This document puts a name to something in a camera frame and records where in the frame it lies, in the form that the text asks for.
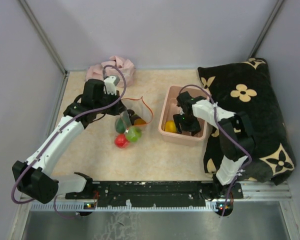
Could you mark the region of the dark green avocado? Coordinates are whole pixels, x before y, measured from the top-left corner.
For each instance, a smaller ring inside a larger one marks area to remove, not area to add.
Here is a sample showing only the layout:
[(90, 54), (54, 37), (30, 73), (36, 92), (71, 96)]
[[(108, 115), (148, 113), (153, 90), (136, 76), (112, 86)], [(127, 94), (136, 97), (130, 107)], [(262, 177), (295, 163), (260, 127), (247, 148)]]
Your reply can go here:
[(114, 128), (118, 134), (123, 134), (126, 131), (125, 123), (123, 122), (123, 120), (121, 118), (117, 118), (115, 120)]

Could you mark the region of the small red apple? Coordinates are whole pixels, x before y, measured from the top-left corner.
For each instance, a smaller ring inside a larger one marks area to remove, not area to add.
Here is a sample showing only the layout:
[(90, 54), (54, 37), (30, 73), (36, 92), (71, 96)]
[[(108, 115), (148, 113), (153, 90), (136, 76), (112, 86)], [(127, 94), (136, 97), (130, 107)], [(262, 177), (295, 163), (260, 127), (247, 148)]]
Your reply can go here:
[(124, 133), (119, 134), (115, 140), (114, 140), (114, 144), (118, 147), (118, 148), (126, 148), (130, 142), (127, 140), (126, 136)]

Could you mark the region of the yellow pear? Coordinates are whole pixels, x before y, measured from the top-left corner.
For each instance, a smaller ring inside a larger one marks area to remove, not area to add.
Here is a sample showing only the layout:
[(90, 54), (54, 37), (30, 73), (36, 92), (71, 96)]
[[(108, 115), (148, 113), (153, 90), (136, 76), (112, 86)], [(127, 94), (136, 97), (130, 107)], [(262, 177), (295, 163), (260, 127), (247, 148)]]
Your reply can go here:
[(164, 131), (168, 133), (177, 133), (177, 127), (173, 120), (169, 120), (165, 122)]

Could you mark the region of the brown kiwi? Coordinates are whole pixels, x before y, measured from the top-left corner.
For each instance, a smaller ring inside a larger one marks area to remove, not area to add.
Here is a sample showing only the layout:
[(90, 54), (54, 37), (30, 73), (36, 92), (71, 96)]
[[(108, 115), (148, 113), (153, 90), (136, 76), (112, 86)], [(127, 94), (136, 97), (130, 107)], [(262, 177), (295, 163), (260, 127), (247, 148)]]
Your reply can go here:
[(137, 119), (133, 122), (133, 124), (134, 124), (135, 126), (143, 126), (143, 125), (146, 125), (147, 122), (146, 122), (145, 120), (143, 120), (142, 118), (137, 118)]

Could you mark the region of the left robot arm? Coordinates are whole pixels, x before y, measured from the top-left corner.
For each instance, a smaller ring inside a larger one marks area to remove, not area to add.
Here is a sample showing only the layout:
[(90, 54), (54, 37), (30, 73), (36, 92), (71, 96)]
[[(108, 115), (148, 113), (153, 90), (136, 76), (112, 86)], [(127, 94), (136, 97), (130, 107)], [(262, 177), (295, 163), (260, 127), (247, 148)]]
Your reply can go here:
[(125, 111), (121, 99), (123, 92), (117, 90), (120, 79), (111, 75), (104, 80), (89, 79), (83, 93), (66, 108), (60, 122), (45, 142), (24, 162), (16, 161), (12, 166), (15, 184), (11, 199), (16, 204), (15, 192), (29, 196), (42, 204), (56, 196), (77, 193), (87, 199), (93, 195), (94, 186), (82, 173), (73, 173), (53, 178), (57, 162), (71, 142), (92, 124), (98, 114), (118, 116)]

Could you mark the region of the pink plastic bin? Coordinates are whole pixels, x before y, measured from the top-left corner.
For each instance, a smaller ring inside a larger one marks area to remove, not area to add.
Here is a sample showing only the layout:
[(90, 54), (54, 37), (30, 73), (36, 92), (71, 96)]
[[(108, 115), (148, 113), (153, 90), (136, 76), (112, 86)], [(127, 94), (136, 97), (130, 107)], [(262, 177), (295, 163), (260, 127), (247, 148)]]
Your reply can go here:
[(195, 136), (191, 136), (189, 132), (179, 134), (165, 131), (166, 122), (172, 121), (173, 115), (179, 114), (181, 111), (181, 108), (177, 107), (177, 96), (181, 89), (182, 86), (180, 85), (171, 85), (168, 88), (161, 110), (158, 131), (161, 134), (162, 139), (168, 143), (195, 147), (208, 137), (208, 123), (203, 119), (198, 119), (201, 130)]

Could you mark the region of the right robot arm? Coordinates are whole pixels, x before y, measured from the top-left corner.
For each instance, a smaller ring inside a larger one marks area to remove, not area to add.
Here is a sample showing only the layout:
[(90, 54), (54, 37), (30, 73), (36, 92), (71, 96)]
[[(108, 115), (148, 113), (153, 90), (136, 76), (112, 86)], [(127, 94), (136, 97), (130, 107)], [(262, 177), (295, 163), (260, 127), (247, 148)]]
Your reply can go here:
[(243, 173), (244, 163), (251, 163), (251, 153), (256, 143), (249, 116), (245, 112), (235, 113), (218, 106), (211, 98), (192, 97), (189, 92), (180, 93), (177, 106), (179, 114), (173, 115), (177, 133), (199, 133), (202, 119), (218, 129), (220, 148), (223, 158), (215, 176), (213, 192), (219, 198), (225, 198), (231, 192), (231, 183)]

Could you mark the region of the dark plum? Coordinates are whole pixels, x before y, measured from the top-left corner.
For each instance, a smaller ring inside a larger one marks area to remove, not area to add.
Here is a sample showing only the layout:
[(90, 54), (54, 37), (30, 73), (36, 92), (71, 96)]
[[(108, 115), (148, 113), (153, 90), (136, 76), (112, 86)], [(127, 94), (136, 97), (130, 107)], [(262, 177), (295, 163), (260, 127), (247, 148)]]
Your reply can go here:
[(135, 121), (136, 119), (141, 118), (141, 117), (140, 117), (138, 114), (136, 114), (135, 111), (132, 110), (132, 109), (128, 109), (128, 110), (127, 110), (127, 113), (128, 113), (128, 117), (129, 117), (130, 122), (131, 122), (132, 125), (134, 125), (134, 121)]

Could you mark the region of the green apple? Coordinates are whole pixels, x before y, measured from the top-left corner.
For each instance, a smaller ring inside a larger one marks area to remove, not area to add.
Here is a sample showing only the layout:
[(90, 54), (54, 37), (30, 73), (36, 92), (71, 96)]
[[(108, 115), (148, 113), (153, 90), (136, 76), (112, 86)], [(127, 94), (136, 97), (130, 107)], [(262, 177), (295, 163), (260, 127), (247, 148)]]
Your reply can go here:
[(130, 126), (126, 132), (125, 137), (131, 143), (136, 143), (142, 136), (142, 130), (136, 126)]

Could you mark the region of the clear zip top bag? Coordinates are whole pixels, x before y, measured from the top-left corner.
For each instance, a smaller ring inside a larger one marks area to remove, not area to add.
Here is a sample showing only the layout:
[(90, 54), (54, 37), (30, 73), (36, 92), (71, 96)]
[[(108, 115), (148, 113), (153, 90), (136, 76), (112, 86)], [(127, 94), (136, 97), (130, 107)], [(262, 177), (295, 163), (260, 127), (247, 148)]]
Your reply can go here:
[(143, 97), (123, 98), (121, 101), (126, 111), (121, 113), (114, 122), (116, 132), (114, 144), (124, 149), (141, 139), (143, 131), (153, 120), (154, 113)]

